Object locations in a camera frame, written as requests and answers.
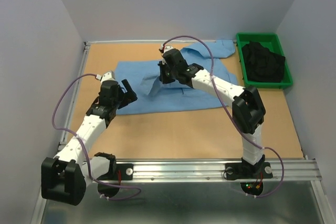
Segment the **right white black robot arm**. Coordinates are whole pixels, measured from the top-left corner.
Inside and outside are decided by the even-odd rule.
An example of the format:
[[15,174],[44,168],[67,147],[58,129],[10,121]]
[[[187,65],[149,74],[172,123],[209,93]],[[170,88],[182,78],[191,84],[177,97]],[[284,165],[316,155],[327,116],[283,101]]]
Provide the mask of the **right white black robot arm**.
[[233,172],[253,177],[261,170],[265,161],[261,146],[261,129],[266,109],[257,88],[244,88],[212,75],[202,66],[189,65],[181,52],[172,46],[161,46],[159,52],[162,60],[159,80],[163,84],[178,81],[195,90],[204,91],[218,98],[225,107],[232,109],[230,118],[237,131],[241,134],[243,156]]

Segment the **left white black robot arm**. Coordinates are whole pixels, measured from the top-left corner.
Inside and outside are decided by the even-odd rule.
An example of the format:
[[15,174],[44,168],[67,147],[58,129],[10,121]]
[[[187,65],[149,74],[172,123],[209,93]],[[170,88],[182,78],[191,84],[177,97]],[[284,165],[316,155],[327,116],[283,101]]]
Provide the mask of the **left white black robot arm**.
[[44,199],[69,205],[78,205],[87,187],[95,182],[101,186],[100,197],[112,201],[123,187],[122,173],[113,154],[98,152],[89,158],[93,143],[107,129],[116,111],[137,100],[136,93],[124,79],[117,82],[104,74],[100,80],[100,92],[86,112],[80,128],[71,140],[53,158],[47,157],[41,164],[41,196]]

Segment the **light blue long sleeve shirt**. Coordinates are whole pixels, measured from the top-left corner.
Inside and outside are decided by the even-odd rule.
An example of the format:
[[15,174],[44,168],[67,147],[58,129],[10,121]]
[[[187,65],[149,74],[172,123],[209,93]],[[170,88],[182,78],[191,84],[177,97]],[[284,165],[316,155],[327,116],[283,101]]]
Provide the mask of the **light blue long sleeve shirt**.
[[[230,73],[222,58],[227,58],[236,51],[232,40],[193,43],[181,49],[187,63],[203,66],[208,72],[227,82],[237,84],[237,78]],[[126,79],[137,100],[118,111],[119,115],[147,114],[177,111],[192,111],[218,108],[219,100],[214,96],[181,85],[178,81],[162,84],[159,81],[158,61],[120,61],[114,71],[118,81]]]

